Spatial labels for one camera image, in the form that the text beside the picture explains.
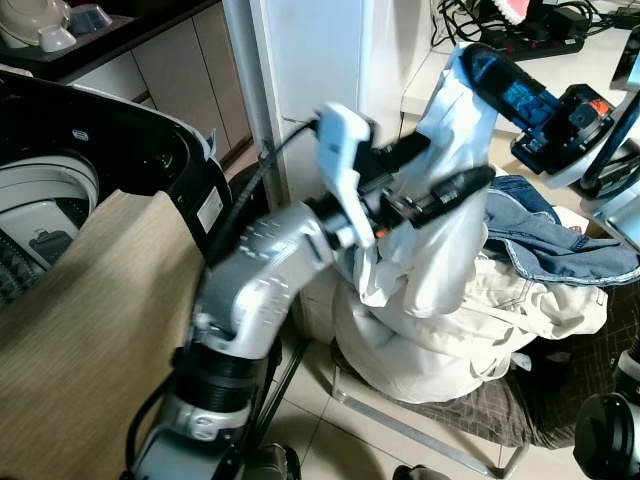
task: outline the white laundry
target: white laundry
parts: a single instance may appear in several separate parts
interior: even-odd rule
[[[462,48],[416,128],[431,145],[394,176],[399,195],[417,200],[443,178],[488,163],[497,114],[469,88]],[[480,255],[486,198],[479,191],[420,230],[405,223],[341,262],[353,286],[339,285],[334,297],[336,339],[362,377],[396,399],[466,395],[506,374],[511,353],[537,335],[594,333],[606,320],[599,289],[535,284]]]
[[[431,140],[429,148],[394,175],[392,190],[399,195],[417,200],[444,178],[488,163],[497,113],[469,88],[458,60],[461,52],[456,47],[416,127]],[[409,313],[427,317],[455,311],[484,244],[487,190],[419,231],[407,223],[378,241],[377,249],[357,249],[353,273],[360,300],[383,306],[398,288],[395,280],[404,278]]]
[[[443,402],[506,374],[511,353],[536,336],[591,334],[606,321],[607,295],[597,287],[535,283],[484,255],[473,270],[461,307],[429,318],[403,311],[404,287],[371,308],[347,282],[338,286],[333,317],[345,358],[393,398]]]

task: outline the white label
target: white label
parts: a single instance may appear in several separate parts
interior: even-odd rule
[[[216,223],[216,219],[222,211],[222,199],[218,193],[218,189],[213,187],[211,193],[204,201],[202,206],[198,209],[198,219],[204,228],[205,233],[209,233],[213,224]]]

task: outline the blue denim jeans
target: blue denim jeans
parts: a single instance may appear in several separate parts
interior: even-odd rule
[[[523,177],[498,177],[489,189],[485,248],[508,255],[529,280],[623,285],[640,278],[638,256],[617,240],[593,239],[560,225],[549,203]]]

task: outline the laundry pile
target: laundry pile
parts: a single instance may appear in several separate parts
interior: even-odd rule
[[[496,112],[468,87],[458,54],[416,129],[429,149],[394,179],[400,195],[420,198],[487,164]],[[370,385],[408,403],[467,395],[512,362],[531,368],[513,354],[537,337],[597,332],[600,287],[640,278],[630,249],[572,227],[524,178],[503,176],[420,230],[407,223],[348,252],[333,306],[340,350]]]

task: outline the cabinet door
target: cabinet door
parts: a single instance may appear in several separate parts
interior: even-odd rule
[[[131,101],[147,91],[147,86],[130,52],[114,58],[71,83]]]
[[[196,128],[205,138],[216,129],[217,157],[229,141],[191,19],[136,47],[133,56],[159,111]]]
[[[250,133],[222,3],[197,14],[193,23],[227,138],[234,147]]]

